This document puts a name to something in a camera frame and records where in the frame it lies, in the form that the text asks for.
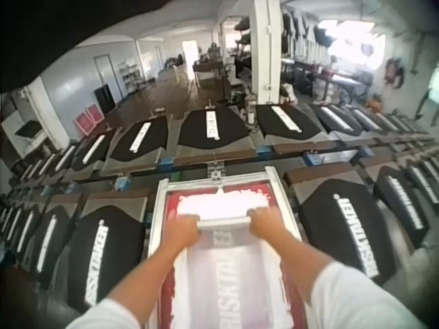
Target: white sleeve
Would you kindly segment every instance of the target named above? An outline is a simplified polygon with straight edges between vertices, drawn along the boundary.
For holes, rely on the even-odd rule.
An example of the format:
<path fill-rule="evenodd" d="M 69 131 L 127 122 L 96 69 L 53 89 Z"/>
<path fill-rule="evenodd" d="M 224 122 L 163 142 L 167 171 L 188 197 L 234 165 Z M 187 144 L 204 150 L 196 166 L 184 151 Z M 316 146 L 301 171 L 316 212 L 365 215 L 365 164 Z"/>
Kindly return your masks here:
<path fill-rule="evenodd" d="M 340 263 L 331 263 L 318 276 L 311 311 L 319 329 L 426 328 L 362 272 Z"/>
<path fill-rule="evenodd" d="M 104 299 L 66 329 L 140 329 L 134 315 L 114 300 Z"/>

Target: hand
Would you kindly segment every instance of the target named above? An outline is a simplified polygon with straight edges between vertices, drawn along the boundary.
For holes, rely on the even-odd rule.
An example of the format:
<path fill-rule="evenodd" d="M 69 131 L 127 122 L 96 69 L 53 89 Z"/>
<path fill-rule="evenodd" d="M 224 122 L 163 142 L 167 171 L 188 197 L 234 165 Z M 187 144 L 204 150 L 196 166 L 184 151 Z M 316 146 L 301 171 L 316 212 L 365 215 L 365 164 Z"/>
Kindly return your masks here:
<path fill-rule="evenodd" d="M 251 217 L 250 231 L 260 239 L 271 243 L 278 234 L 285 230 L 281 212 L 277 207 L 249 209 Z"/>
<path fill-rule="evenodd" d="M 191 247 L 200 238 L 197 222 L 200 216 L 177 215 L 175 211 L 169 214 L 166 222 L 164 242 L 169 243 L 181 252 L 184 248 Z"/>

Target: squeegee handle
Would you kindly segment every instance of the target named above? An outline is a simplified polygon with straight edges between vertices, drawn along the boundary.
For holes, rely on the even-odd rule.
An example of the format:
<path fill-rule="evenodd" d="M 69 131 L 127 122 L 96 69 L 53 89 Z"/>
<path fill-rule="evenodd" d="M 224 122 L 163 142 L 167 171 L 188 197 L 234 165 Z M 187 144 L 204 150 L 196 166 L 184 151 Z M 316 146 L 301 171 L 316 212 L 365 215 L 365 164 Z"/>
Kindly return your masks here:
<path fill-rule="evenodd" d="M 250 225 L 250 217 L 233 217 L 220 219 L 205 219 L 197 223 L 199 230 L 214 230 L 216 228 L 239 228 Z"/>

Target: person's left hand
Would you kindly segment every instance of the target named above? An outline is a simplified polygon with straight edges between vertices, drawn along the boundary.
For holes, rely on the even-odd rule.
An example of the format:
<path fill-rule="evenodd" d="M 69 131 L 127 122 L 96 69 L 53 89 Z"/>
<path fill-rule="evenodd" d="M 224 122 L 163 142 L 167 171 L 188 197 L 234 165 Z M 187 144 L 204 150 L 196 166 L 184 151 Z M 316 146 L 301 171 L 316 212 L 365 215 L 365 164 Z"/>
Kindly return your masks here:
<path fill-rule="evenodd" d="M 200 216 L 169 214 L 165 228 L 165 241 L 178 248 L 178 252 L 191 247 L 200 238 L 197 222 Z"/>

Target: doorway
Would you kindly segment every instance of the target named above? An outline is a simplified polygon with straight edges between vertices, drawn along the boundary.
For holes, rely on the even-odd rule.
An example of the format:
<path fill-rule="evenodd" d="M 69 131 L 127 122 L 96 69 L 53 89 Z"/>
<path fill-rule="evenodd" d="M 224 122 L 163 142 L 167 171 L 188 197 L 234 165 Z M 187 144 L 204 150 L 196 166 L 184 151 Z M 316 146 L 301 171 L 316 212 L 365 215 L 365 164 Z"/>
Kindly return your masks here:
<path fill-rule="evenodd" d="M 161 49 L 160 49 L 159 46 L 156 46 L 156 55 L 157 55 L 158 67 L 159 67 L 158 72 L 160 72 L 160 71 L 162 71 L 165 67 L 164 67 L 164 65 L 163 65 L 162 51 L 161 51 Z"/>
<path fill-rule="evenodd" d="M 107 84 L 112 98 L 115 103 L 119 103 L 122 100 L 122 92 L 117 82 L 115 70 L 112 66 L 110 56 L 108 54 L 96 56 L 95 64 L 99 78 L 101 79 L 102 85 Z"/>
<path fill-rule="evenodd" d="M 195 79 L 195 73 L 193 72 L 193 63 L 198 60 L 198 45 L 195 40 L 183 41 L 183 53 L 186 58 L 187 77 L 190 80 Z"/>

